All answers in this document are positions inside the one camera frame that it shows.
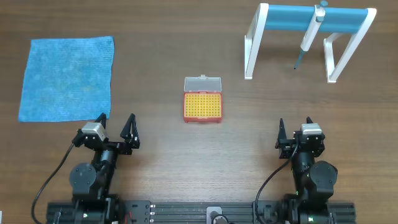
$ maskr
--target blue bar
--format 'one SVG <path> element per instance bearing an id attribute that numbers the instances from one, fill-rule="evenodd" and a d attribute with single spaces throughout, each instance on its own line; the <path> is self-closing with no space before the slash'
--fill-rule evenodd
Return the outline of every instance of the blue bar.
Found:
<path id="1" fill-rule="evenodd" d="M 307 31 L 314 6 L 269 5 L 265 30 Z M 325 8 L 319 32 L 355 34 L 368 15 L 367 9 Z"/>

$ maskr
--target white stand leg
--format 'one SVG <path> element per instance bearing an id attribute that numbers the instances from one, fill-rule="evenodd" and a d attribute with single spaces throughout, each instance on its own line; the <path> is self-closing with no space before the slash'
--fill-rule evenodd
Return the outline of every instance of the white stand leg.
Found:
<path id="1" fill-rule="evenodd" d="M 342 34 L 334 33 L 325 40 L 323 40 L 323 46 L 325 48 L 325 65 L 326 65 L 326 75 L 328 78 L 328 83 L 336 83 L 337 78 L 339 77 L 341 71 L 343 71 L 348 60 L 351 58 L 355 49 L 357 48 L 362 38 L 365 36 L 366 32 L 371 26 L 373 19 L 376 16 L 376 12 L 377 12 L 376 9 L 368 9 L 368 15 L 366 16 L 358 32 L 351 36 L 347 48 L 345 49 L 336 67 L 335 67 L 335 61 L 333 60 L 332 43 Z"/>
<path id="2" fill-rule="evenodd" d="M 268 4 L 261 3 L 250 24 L 248 34 L 244 36 L 244 79 L 253 79 L 254 65 L 260 48 L 262 33 L 266 26 Z"/>

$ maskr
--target black cable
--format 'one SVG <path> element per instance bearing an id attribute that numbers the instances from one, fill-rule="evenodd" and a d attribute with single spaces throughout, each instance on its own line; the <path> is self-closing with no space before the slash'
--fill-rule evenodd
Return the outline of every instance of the black cable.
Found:
<path id="1" fill-rule="evenodd" d="M 295 149 L 294 149 L 292 155 L 289 157 L 289 159 L 288 159 L 285 163 L 283 163 L 278 169 L 276 169 L 276 170 L 267 178 L 267 180 L 261 185 L 260 190 L 259 190 L 258 193 L 257 193 L 256 200 L 254 201 L 254 211 L 255 211 L 255 213 L 256 213 L 256 218 L 257 218 L 257 220 L 259 220 L 260 224 L 264 224 L 264 222 L 261 220 L 261 217 L 260 217 L 259 211 L 258 211 L 258 208 L 259 208 L 258 203 L 259 203 L 260 194 L 261 194 L 262 190 L 264 189 L 264 187 L 266 186 L 266 184 L 268 183 L 268 181 L 270 181 L 271 178 L 273 178 L 273 176 L 275 176 L 276 173 L 278 173 L 281 169 L 283 169 L 283 168 L 292 160 L 292 158 L 293 158 L 294 154 L 297 152 L 297 149 L 298 149 L 298 148 L 299 148 L 299 143 L 296 142 L 296 147 L 295 147 Z"/>
<path id="2" fill-rule="evenodd" d="M 45 188 L 45 186 L 50 182 L 51 178 L 58 172 L 58 170 L 60 170 L 61 166 L 63 165 L 63 163 L 65 162 L 65 160 L 67 159 L 69 152 L 72 150 L 73 148 L 73 143 L 69 146 L 67 153 L 65 153 L 65 155 L 63 156 L 61 163 L 58 165 L 58 167 L 54 170 L 54 172 L 52 172 L 52 174 L 50 175 L 50 177 L 44 182 L 42 188 L 39 190 L 39 192 L 37 193 L 35 199 L 33 200 L 32 203 L 32 210 L 31 210 L 31 215 L 32 215 L 32 219 L 33 221 L 35 221 L 36 224 L 41 224 L 41 222 L 39 222 L 36 219 L 35 216 L 35 206 L 36 206 L 36 202 L 39 199 L 40 194 L 42 193 L 43 189 Z"/>

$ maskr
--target open lid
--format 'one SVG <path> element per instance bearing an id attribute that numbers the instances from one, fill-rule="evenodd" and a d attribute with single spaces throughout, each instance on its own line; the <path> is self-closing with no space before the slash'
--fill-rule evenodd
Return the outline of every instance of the open lid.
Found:
<path id="1" fill-rule="evenodd" d="M 220 77 L 185 77 L 184 92 L 221 92 Z"/>

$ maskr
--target wooden table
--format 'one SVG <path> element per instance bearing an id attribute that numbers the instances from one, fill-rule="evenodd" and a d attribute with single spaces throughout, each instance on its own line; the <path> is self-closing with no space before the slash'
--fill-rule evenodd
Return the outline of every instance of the wooden table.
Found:
<path id="1" fill-rule="evenodd" d="M 303 33 L 265 32 L 253 80 L 244 80 L 244 34 L 260 1 L 16 1 L 0 2 L 0 210 L 3 223 L 32 223 L 30 206 L 85 121 L 19 123 L 30 39 L 112 35 L 115 56 L 111 139 L 130 113 L 141 148 L 121 156 L 112 192 L 154 202 L 251 202 L 283 163 L 274 144 L 279 118 L 288 136 L 307 116 L 326 135 L 319 159 L 338 168 L 333 200 L 356 203 L 358 223 L 398 219 L 398 2 L 333 1 L 331 7 L 375 7 L 378 14 L 338 79 L 327 84 L 322 40 L 315 38 L 293 70 Z M 271 4 L 313 5 L 314 1 Z M 334 45 L 339 57 L 348 37 Z M 185 77 L 221 77 L 220 124 L 185 124 Z M 68 177 L 93 152 L 72 150 L 44 190 L 47 202 L 70 200 Z M 261 199 L 294 192 L 286 167 Z"/>

